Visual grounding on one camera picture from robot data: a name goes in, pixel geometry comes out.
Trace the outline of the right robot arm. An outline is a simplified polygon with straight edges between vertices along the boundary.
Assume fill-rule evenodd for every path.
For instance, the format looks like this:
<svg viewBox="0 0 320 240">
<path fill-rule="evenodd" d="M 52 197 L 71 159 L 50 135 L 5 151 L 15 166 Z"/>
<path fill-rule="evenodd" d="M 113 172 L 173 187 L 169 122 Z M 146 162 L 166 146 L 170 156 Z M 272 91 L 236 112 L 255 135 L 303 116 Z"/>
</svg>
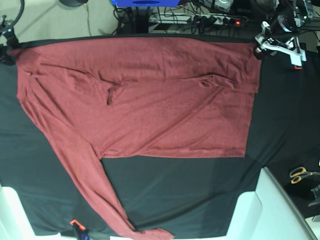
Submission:
<svg viewBox="0 0 320 240">
<path fill-rule="evenodd" d="M 6 39 L 6 45 L 0 44 L 0 63 L 13 66 L 16 64 L 15 58 L 10 55 L 10 51 L 19 47 L 20 43 L 15 34 L 14 26 L 18 23 L 25 10 L 25 1 L 20 0 L 19 12 L 14 20 L 7 20 L 6 15 L 0 17 L 0 36 Z"/>
</svg>

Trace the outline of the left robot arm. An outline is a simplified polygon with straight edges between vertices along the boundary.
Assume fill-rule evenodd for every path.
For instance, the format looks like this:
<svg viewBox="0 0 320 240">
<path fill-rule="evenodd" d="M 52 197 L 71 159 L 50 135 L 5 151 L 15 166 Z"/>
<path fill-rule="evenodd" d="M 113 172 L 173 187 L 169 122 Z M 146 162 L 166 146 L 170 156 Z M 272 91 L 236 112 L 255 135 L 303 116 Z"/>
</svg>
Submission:
<svg viewBox="0 0 320 240">
<path fill-rule="evenodd" d="M 266 14 L 261 23 L 261 32 L 255 36 L 254 55 L 261 59 L 283 53 L 289 56 L 290 63 L 300 70 L 307 61 L 306 51 L 301 47 L 299 36 L 302 27 L 315 17 L 310 0 L 278 0 L 274 10 Z"/>
</svg>

